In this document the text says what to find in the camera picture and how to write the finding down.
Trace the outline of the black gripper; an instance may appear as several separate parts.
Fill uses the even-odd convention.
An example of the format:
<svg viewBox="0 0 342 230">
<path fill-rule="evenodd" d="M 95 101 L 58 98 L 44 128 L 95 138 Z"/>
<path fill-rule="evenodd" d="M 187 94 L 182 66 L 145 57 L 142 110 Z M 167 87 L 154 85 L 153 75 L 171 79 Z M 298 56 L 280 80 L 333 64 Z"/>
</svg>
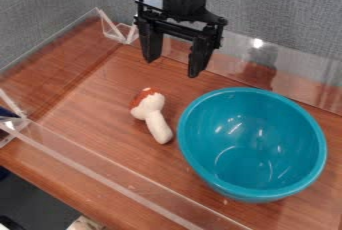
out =
<svg viewBox="0 0 342 230">
<path fill-rule="evenodd" d="M 227 19 L 206 8 L 189 15 L 174 14 L 163 8 L 162 0 L 135 0 L 135 24 L 143 57 L 149 63 L 162 55 L 163 35 L 193 41 L 189 54 L 189 77 L 195 78 L 206 69 L 215 49 L 221 47 Z"/>
</svg>

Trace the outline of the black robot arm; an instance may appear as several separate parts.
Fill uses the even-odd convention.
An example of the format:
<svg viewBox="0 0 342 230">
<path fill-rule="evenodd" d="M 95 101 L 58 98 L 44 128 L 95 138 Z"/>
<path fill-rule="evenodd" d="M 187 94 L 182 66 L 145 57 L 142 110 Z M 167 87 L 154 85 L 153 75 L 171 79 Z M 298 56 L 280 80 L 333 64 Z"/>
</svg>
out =
<svg viewBox="0 0 342 230">
<path fill-rule="evenodd" d="M 193 42 L 189 54 L 189 77 L 207 68 L 215 49 L 221 47 L 229 21 L 206 9 L 207 0 L 135 0 L 135 24 L 143 57 L 149 63 L 162 56 L 165 35 Z"/>
</svg>

